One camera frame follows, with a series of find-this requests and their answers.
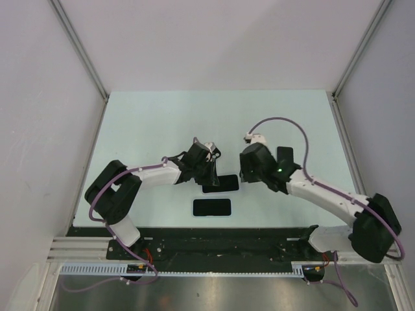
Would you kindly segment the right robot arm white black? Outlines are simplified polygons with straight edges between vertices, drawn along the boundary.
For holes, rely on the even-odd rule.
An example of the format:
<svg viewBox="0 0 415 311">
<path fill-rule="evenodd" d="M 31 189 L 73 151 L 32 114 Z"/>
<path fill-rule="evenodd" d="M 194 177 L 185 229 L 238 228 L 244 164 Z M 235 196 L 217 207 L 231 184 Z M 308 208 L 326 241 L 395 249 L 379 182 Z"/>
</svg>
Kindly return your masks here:
<svg viewBox="0 0 415 311">
<path fill-rule="evenodd" d="M 312 227 L 307 239 L 299 243 L 300 255 L 307 260 L 326 251 L 352 249 L 365 260 L 380 263 L 401 233 L 385 196 L 345 193 L 308 178 L 303 167 L 294 162 L 291 147 L 279 147 L 272 155 L 264 144 L 254 143 L 240 153 L 239 159 L 243 182 L 261 181 L 270 190 L 311 202 L 345 223 L 340 227 Z"/>
</svg>

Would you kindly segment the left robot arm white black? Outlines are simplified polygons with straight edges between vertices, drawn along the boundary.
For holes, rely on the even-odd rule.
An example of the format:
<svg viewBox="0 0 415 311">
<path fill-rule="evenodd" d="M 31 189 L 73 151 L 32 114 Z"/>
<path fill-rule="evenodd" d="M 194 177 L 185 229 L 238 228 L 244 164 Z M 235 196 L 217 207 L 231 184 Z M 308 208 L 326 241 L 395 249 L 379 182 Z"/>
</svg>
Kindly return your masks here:
<svg viewBox="0 0 415 311">
<path fill-rule="evenodd" d="M 141 233 L 129 217 L 140 190 L 178 185 L 193 180 L 200 186 L 218 186 L 216 161 L 221 151 L 214 143 L 193 139 L 191 147 L 178 155 L 163 157 L 161 163 L 130 168 L 119 160 L 109 162 L 86 190 L 89 217 L 104 224 L 121 243 L 121 252 L 130 259 L 143 251 Z"/>
</svg>

